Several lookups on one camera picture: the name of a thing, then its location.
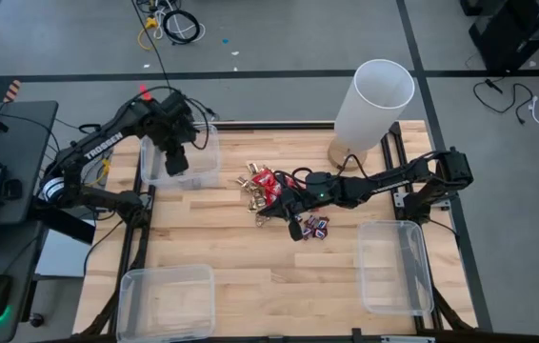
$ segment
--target pile of snacks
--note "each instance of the pile of snacks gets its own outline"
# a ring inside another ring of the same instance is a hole
[[[304,223],[304,239],[310,238],[325,239],[329,234],[329,218],[328,217],[316,217],[311,215]]]
[[[249,212],[257,212],[266,206],[271,205],[278,196],[282,193],[282,185],[278,182],[274,176],[273,170],[267,166],[259,169],[256,164],[249,163],[247,169],[250,172],[250,180],[245,176],[238,177],[237,182],[242,190],[252,195],[252,199],[249,202]],[[286,184],[291,187],[294,186],[294,181],[286,177]],[[300,215],[296,216],[297,221],[302,222]],[[255,224],[257,227],[262,227],[269,218],[263,215],[256,215]],[[302,229],[304,239],[308,240],[312,238],[325,239],[327,238],[329,219],[327,217],[316,217],[311,215],[304,223]]]

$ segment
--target black desk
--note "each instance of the black desk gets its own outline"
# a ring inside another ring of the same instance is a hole
[[[34,120],[51,130],[57,111],[55,101],[35,101],[5,104],[1,113]],[[6,201],[0,206],[0,225],[18,224],[28,213],[50,136],[41,126],[25,120],[0,116],[0,121],[10,128],[8,132],[0,133],[0,162],[7,166],[5,179],[20,180],[23,189],[21,199]],[[48,150],[48,155],[53,156],[54,152]]]
[[[15,102],[4,106],[1,112],[35,120],[51,129],[57,106],[53,101]],[[24,191],[22,199],[6,202],[0,207],[0,222],[20,222],[0,225],[0,273],[3,273],[22,248],[45,229],[41,222],[27,221],[26,215],[50,136],[42,127],[24,120],[1,116],[0,120],[10,127],[9,132],[0,133],[0,162],[7,166],[8,179],[18,178],[22,181]],[[13,277],[13,285],[8,312],[0,320],[0,342],[10,341],[15,335],[27,304],[42,241],[43,237],[26,248],[7,272]]]

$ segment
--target gray concrete floor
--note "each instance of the gray concrete floor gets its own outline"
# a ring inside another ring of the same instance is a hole
[[[352,70],[373,58],[412,69],[398,9],[392,0],[183,0],[208,35],[195,45],[159,42],[167,70]],[[406,0],[426,70],[482,69],[467,34],[472,19],[456,0]],[[0,75],[159,72],[156,57],[135,43],[140,30],[129,1],[10,0],[0,5]],[[530,59],[539,69],[539,51]],[[520,126],[510,111],[479,104],[477,78],[431,78],[429,86],[448,145],[468,154],[474,184],[461,192],[464,213],[497,332],[539,334],[539,126]],[[539,96],[539,77],[507,79]],[[141,82],[25,83],[23,100],[57,100],[72,124],[103,122]],[[145,81],[149,87],[159,81]],[[173,81],[225,120],[333,119],[347,77]],[[500,107],[509,101],[480,90]],[[427,119],[419,91],[404,119]],[[81,136],[56,124],[61,145]],[[70,334],[81,282],[41,283],[33,309],[44,328],[22,324],[14,341]]]

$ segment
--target clear plastic bin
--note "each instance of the clear plastic bin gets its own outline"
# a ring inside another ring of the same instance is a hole
[[[358,227],[358,279],[371,313],[432,311],[429,262],[422,229],[410,221],[371,221]]]
[[[195,145],[202,147],[206,140],[206,125],[195,125],[195,128],[200,131]],[[140,176],[143,182],[156,187],[181,190],[218,186],[221,152],[216,128],[209,125],[209,142],[205,149],[198,150],[191,143],[185,143],[183,147],[190,167],[180,175],[169,176],[165,167],[166,154],[159,151],[148,137],[141,139]]]
[[[214,323],[214,274],[208,265],[135,270],[121,279],[119,342],[204,339]]]

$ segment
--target plastic container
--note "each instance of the plastic container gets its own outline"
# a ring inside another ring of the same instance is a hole
[[[417,224],[372,221],[359,225],[358,268],[367,311],[408,315],[432,311],[429,262]]]
[[[214,274],[208,265],[134,270],[121,279],[119,342],[203,339],[214,323]]]
[[[204,146],[206,125],[195,125],[200,132],[195,145]],[[140,141],[141,179],[148,185],[167,189],[198,190],[216,187],[221,170],[219,136],[213,125],[209,125],[209,142],[205,149],[198,150],[191,143],[183,144],[190,167],[180,175],[170,176],[166,172],[166,154],[159,151],[153,142],[144,137]]]
[[[360,66],[335,119],[337,140],[352,151],[377,145],[405,109],[415,83],[409,72],[389,60]]]

